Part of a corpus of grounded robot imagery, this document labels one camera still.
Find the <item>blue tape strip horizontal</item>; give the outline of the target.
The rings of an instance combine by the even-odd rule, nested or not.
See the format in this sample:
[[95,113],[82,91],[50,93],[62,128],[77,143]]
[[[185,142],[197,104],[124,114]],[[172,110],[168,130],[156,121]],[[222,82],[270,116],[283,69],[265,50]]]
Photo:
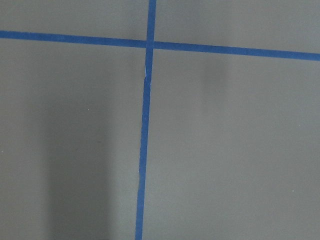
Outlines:
[[[1,30],[0,37],[2,39],[87,44],[87,45],[101,45],[101,46],[117,46],[117,47],[131,47],[131,48],[142,48],[142,49],[147,47],[147,41],[145,40],[39,33],[39,32],[20,32],[20,31]],[[320,60],[320,55],[318,53],[298,52],[298,51],[243,48],[243,47],[232,47],[232,46],[215,46],[215,45],[175,43],[175,42],[162,42],[162,41],[155,41],[154,43],[151,44],[151,46],[156,50],[171,50],[171,51],[215,53],[215,54],[242,55],[242,56],[255,56],[255,57],[268,57],[268,58],[296,59],[296,60],[317,61],[317,62]]]

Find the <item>blue tape strip vertical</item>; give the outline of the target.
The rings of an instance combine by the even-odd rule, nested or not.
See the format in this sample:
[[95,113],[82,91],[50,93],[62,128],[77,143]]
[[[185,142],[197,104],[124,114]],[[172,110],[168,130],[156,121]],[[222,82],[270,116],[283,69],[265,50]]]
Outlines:
[[147,33],[145,44],[145,78],[143,83],[142,112],[141,112],[141,134],[139,149],[139,182],[137,190],[136,219],[135,219],[135,239],[143,238],[144,224],[144,205],[145,205],[145,186],[148,156],[148,135],[149,135],[149,118],[151,102],[151,85],[156,21],[155,0],[148,2]]

